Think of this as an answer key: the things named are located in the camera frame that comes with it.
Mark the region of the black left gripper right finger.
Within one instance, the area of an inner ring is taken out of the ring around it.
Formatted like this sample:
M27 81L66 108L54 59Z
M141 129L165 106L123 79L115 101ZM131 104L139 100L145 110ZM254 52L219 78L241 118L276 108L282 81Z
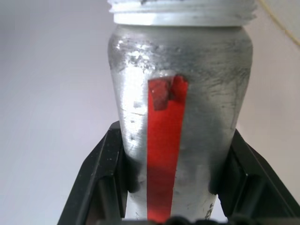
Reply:
M270 164L235 130L210 132L210 192L227 222L210 225L300 225L300 205Z

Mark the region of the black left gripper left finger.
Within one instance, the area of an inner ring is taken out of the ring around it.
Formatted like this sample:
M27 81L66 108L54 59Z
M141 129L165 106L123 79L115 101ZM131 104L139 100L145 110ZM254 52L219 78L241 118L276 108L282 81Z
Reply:
M127 191L117 121L84 160L57 225L116 224L125 216Z

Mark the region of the silver jar with red stripe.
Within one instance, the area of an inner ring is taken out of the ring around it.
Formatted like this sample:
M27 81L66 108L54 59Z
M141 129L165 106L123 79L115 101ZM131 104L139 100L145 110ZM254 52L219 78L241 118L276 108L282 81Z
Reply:
M208 219L247 91L255 0L107 0L126 219Z

